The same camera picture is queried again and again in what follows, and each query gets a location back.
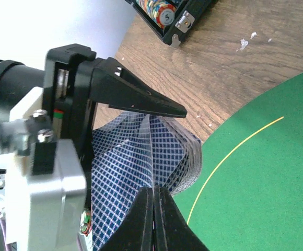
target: poker chip set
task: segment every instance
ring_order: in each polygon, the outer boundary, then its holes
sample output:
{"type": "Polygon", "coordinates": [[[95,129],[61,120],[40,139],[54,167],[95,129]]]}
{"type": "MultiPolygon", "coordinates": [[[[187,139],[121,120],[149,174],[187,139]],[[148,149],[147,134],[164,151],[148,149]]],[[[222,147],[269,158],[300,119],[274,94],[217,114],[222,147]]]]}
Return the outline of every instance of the poker chip set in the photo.
{"type": "Polygon", "coordinates": [[[212,0],[125,0],[163,43],[177,48],[212,0]]]}

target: white wall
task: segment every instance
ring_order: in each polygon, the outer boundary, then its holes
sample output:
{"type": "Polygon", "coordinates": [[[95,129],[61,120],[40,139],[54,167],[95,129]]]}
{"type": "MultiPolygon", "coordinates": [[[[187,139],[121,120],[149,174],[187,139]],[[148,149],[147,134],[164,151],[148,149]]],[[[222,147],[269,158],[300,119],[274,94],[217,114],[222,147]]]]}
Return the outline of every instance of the white wall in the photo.
{"type": "Polygon", "coordinates": [[[114,56],[134,14],[125,0],[0,0],[0,59],[43,69],[49,49],[71,43],[114,56]]]}

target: poker chip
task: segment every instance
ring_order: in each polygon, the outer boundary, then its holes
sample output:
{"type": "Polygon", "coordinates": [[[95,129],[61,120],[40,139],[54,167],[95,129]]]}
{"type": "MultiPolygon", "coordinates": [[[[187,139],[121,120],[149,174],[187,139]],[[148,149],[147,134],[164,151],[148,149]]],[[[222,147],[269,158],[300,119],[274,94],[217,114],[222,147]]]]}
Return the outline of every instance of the poker chip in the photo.
{"type": "Polygon", "coordinates": [[[174,21],[176,7],[164,0],[136,0],[137,4],[162,29],[174,21]]]}

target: wooden table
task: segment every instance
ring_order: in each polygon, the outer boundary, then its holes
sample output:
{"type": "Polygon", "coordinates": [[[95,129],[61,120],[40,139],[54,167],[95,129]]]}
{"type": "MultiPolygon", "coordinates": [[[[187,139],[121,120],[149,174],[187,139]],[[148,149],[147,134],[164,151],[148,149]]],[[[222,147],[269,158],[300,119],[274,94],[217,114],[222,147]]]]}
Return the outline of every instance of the wooden table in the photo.
{"type": "MultiPolygon", "coordinates": [[[[179,49],[136,16],[116,58],[183,104],[188,116],[179,121],[205,141],[249,101],[303,72],[303,1],[219,0],[179,49]],[[249,42],[244,50],[241,39],[249,42]]],[[[100,106],[96,127],[118,114],[100,106]]]]}

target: white paint spot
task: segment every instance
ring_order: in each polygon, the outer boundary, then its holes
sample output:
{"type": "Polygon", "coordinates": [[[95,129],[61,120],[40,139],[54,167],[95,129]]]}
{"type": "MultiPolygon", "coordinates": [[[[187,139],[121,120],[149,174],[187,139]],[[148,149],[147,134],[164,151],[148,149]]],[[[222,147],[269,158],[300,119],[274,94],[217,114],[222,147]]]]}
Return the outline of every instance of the white paint spot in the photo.
{"type": "Polygon", "coordinates": [[[247,47],[248,44],[249,44],[249,42],[247,40],[245,40],[244,38],[242,38],[240,50],[243,51],[245,49],[245,47],[247,47]]]}
{"type": "Polygon", "coordinates": [[[253,32],[253,33],[251,34],[250,39],[253,39],[253,38],[254,38],[254,36],[256,36],[256,35],[257,35],[257,33],[256,33],[256,32],[253,32]]]}

